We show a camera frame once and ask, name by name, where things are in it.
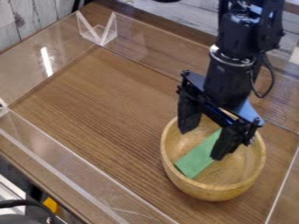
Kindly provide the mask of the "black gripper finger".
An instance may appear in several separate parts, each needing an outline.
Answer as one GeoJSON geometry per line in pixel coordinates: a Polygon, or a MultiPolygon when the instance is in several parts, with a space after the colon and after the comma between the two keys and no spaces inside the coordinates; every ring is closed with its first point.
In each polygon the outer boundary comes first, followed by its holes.
{"type": "Polygon", "coordinates": [[[192,131],[200,123],[201,111],[197,102],[181,95],[177,104],[177,127],[179,131],[185,134],[192,131]]]}
{"type": "Polygon", "coordinates": [[[243,136],[239,128],[228,126],[221,129],[216,143],[211,151],[211,158],[220,161],[228,153],[232,153],[241,144],[243,136]]]}

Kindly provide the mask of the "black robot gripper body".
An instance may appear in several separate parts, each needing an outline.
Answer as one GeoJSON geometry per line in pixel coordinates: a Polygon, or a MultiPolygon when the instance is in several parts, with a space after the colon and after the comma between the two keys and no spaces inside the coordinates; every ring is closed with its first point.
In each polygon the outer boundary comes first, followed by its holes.
{"type": "Polygon", "coordinates": [[[200,105],[205,115],[221,128],[235,126],[248,145],[263,119],[248,102],[253,92],[260,64],[256,57],[233,57],[213,45],[209,48],[209,66],[205,75],[181,71],[181,84],[176,93],[200,105]]]}

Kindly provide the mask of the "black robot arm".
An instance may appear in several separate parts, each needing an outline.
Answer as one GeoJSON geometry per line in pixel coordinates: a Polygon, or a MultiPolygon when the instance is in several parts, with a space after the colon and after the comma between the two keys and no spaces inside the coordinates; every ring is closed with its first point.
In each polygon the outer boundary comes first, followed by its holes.
{"type": "Polygon", "coordinates": [[[280,47],[284,0],[219,0],[219,34],[209,47],[204,75],[181,71],[177,87],[177,128],[192,131],[207,116],[220,127],[209,157],[221,160],[240,145],[249,145],[264,124],[248,97],[263,98],[255,84],[267,53],[280,47]]]}

